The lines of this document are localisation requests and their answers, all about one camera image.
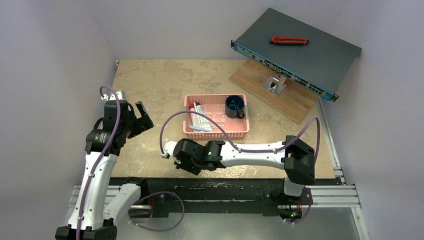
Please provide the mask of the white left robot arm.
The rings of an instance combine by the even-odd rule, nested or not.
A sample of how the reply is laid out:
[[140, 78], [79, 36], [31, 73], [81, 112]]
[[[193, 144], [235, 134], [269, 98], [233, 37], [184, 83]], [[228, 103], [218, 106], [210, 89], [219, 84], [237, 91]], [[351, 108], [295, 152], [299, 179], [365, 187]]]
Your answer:
[[58, 227], [57, 240], [115, 240], [117, 223], [129, 212], [133, 203], [142, 205], [149, 199], [145, 178], [127, 177], [118, 193], [106, 203], [112, 171], [121, 148], [128, 139], [154, 127], [142, 102], [134, 108], [126, 100], [109, 100], [104, 105], [104, 116], [86, 136], [86, 156], [80, 193], [65, 226]]

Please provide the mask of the pink perforated plastic basket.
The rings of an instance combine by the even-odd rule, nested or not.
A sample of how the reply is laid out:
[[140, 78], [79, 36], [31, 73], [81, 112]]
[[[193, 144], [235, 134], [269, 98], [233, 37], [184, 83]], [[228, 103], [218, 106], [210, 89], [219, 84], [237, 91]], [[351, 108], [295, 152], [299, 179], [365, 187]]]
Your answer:
[[[189, 94], [186, 95], [183, 101], [183, 109], [188, 110], [189, 105], [194, 104], [195, 102], [200, 103], [200, 105], [205, 104], [222, 104], [225, 106], [225, 101], [228, 96], [231, 96], [230, 93], [224, 94]], [[247, 99], [244, 94], [239, 94], [238, 96], [242, 97], [244, 100], [244, 118], [229, 118], [226, 116], [225, 125], [221, 127], [231, 139], [242, 139], [246, 136], [250, 130], [250, 121], [248, 115], [248, 105]], [[183, 114], [183, 123], [182, 130], [189, 139], [198, 139], [198, 140], [217, 140], [224, 139], [224, 134], [213, 124], [210, 123], [213, 132], [195, 132], [193, 129], [188, 126], [192, 124], [191, 117], [188, 113]]]

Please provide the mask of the dark blue mug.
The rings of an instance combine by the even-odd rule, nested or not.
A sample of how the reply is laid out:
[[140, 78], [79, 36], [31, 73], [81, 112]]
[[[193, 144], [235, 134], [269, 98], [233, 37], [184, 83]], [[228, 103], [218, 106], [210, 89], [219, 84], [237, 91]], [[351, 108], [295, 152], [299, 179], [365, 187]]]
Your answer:
[[245, 101], [239, 95], [230, 95], [225, 100], [225, 115], [229, 118], [243, 119], [245, 117]]

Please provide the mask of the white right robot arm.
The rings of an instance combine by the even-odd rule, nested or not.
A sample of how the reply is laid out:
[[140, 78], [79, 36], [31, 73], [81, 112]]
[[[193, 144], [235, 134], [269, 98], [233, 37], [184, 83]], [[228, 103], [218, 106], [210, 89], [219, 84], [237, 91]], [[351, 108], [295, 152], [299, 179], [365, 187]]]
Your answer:
[[300, 198], [304, 186], [313, 185], [316, 151], [293, 135], [284, 141], [266, 144], [232, 144], [211, 140], [206, 145], [183, 138], [164, 144], [164, 157], [172, 157], [177, 169], [198, 175], [202, 170], [215, 171], [236, 166], [263, 166], [286, 173], [280, 196], [288, 204]]

